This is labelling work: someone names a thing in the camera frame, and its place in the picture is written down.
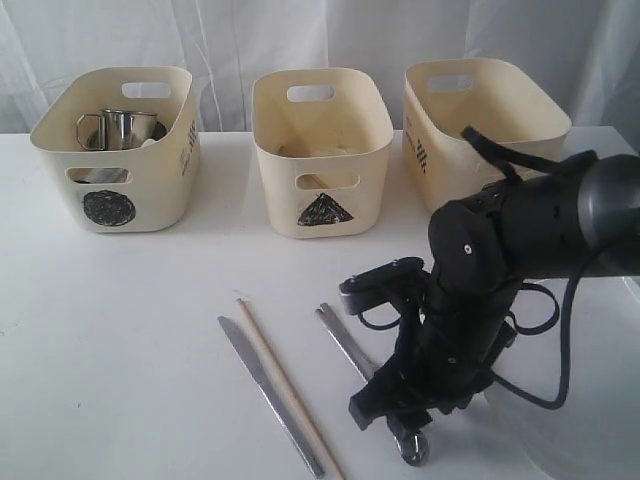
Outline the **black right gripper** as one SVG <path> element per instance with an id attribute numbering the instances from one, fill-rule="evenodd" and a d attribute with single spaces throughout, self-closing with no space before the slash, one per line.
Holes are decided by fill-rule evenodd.
<path id="1" fill-rule="evenodd" d="M 554 398 L 520 390 L 536 406 L 556 410 L 568 396 L 570 321 L 583 273 L 583 235 L 575 182 L 498 182 L 437 209 L 429 223 L 434 265 L 418 315 L 395 327 L 393 354 L 349 400 L 360 430 L 387 416 L 397 443 L 427 445 L 429 411 L 449 413 L 504 378 L 493 365 L 517 335 L 560 330 L 560 376 Z M 565 295 L 550 317 L 520 326 L 512 310 L 524 290 L 563 278 Z"/>

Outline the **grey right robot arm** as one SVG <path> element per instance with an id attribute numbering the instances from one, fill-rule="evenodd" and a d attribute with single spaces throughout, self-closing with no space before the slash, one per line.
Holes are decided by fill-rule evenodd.
<path id="1" fill-rule="evenodd" d="M 466 407 L 498 384 L 547 410 L 569 393 L 573 301 L 584 277 L 639 270 L 639 160 L 587 151 L 545 162 L 525 180 L 502 163 L 503 179 L 447 202 L 430 220 L 434 258 L 378 268 L 377 304 L 398 313 L 391 357 L 354 394 L 349 411 L 360 428 L 385 418 L 413 432 Z M 499 375 L 494 362 L 517 335 L 560 331 L 557 393 L 544 398 Z"/>

